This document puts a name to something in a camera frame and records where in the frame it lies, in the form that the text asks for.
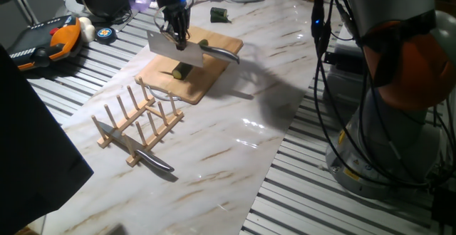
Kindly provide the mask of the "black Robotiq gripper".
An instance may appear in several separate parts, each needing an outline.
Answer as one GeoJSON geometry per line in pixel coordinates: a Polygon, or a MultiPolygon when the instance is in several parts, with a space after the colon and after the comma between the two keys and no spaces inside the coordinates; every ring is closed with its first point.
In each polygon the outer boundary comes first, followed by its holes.
{"type": "Polygon", "coordinates": [[[163,35],[171,42],[177,42],[176,48],[183,51],[187,47],[187,30],[190,26],[190,14],[193,0],[156,0],[163,9],[163,35]]]}

